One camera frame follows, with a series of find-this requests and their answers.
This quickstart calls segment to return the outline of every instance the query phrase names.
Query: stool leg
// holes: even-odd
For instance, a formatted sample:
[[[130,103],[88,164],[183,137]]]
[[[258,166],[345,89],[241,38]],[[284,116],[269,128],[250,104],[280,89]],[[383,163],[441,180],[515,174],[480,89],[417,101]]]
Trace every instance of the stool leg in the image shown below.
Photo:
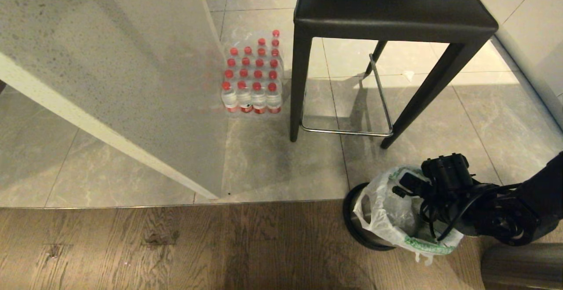
[[[393,136],[385,138],[381,142],[381,148],[389,148],[485,43],[486,40],[481,40],[469,44],[450,44],[448,46],[448,49],[393,124]]]
[[[376,49],[373,51],[373,61],[377,62],[380,58],[382,52],[384,52],[385,45],[387,45],[387,40],[378,40]],[[366,69],[366,73],[364,73],[364,78],[372,73],[372,63],[368,62],[368,68]]]
[[[311,43],[312,37],[301,33],[298,27],[295,27],[291,70],[291,112],[289,117],[289,140],[292,142],[297,141],[301,123]]]

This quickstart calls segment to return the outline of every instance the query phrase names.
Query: black electronic device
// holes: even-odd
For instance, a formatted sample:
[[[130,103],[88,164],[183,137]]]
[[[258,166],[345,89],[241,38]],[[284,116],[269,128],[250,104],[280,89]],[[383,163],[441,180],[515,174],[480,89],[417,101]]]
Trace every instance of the black electronic device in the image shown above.
[[[443,240],[453,228],[469,236],[493,236],[505,244],[529,244],[557,227],[563,218],[563,152],[529,180],[498,186],[473,179],[461,154],[440,156],[422,163],[430,182],[406,173],[401,186],[392,188],[401,197],[420,196],[420,217],[430,233]],[[434,222],[447,228],[436,236]]]

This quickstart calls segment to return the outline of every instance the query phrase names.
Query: plastic-wrapped bottle pack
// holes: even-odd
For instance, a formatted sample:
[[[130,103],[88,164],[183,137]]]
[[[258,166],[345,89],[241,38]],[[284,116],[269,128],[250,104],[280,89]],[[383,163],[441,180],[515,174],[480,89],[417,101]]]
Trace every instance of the plastic-wrapped bottle pack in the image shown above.
[[[229,49],[221,98],[228,112],[277,114],[284,79],[280,31],[253,34]]]

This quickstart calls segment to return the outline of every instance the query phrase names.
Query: black cable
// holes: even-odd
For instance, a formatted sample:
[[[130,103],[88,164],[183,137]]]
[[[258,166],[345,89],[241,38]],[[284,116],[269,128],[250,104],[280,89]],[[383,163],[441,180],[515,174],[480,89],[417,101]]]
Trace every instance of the black cable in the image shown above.
[[[428,206],[429,206],[428,201],[423,200],[422,203],[420,204],[420,211],[418,212],[422,220],[424,220],[424,222],[427,223],[430,222],[430,218],[426,216],[426,209],[428,209]]]
[[[434,215],[436,214],[436,209],[434,208],[434,206],[430,205],[430,210],[429,210],[429,216],[430,216],[430,222],[428,222],[428,225],[430,226],[430,234],[432,235],[432,238],[434,238],[434,240],[436,240],[436,232],[434,232],[434,221],[436,220],[434,218]]]
[[[489,194],[489,193],[493,193],[493,192],[497,192],[497,191],[505,191],[505,190],[510,190],[512,188],[518,188],[520,186],[520,184],[511,184],[509,186],[502,186],[502,187],[495,187],[495,188],[490,188],[487,191],[483,191],[479,194],[474,195],[461,209],[460,212],[458,212],[458,214],[456,215],[456,217],[452,220],[452,222],[450,222],[450,224],[448,225],[448,227],[446,227],[446,229],[444,230],[444,232],[442,233],[442,235],[440,237],[438,237],[438,242],[440,242],[441,240],[443,240],[444,238],[446,238],[446,236],[448,236],[448,234],[450,234],[450,232],[452,231],[452,229],[454,228],[454,226],[456,226],[457,222],[459,222],[459,219],[461,219],[461,216],[463,216],[463,214],[465,214],[465,212],[469,209],[469,207],[471,206],[471,204],[473,204],[477,199],[479,199],[481,196],[485,195],[485,194]]]

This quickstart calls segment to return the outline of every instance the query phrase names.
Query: trash can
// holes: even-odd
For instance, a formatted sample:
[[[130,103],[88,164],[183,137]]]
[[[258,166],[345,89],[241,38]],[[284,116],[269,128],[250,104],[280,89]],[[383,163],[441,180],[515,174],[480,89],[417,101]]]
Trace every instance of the trash can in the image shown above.
[[[370,248],[370,250],[393,250],[395,247],[392,246],[390,242],[380,238],[368,230],[364,230],[360,220],[358,220],[358,216],[354,213],[354,206],[358,201],[360,192],[364,190],[367,185],[368,182],[360,184],[354,187],[346,195],[342,208],[344,223],[346,224],[346,228],[348,228],[348,232],[350,232],[352,237],[363,246]],[[362,201],[362,210],[364,211],[364,220],[368,223],[371,222],[371,206],[368,198],[365,198],[364,201]]]

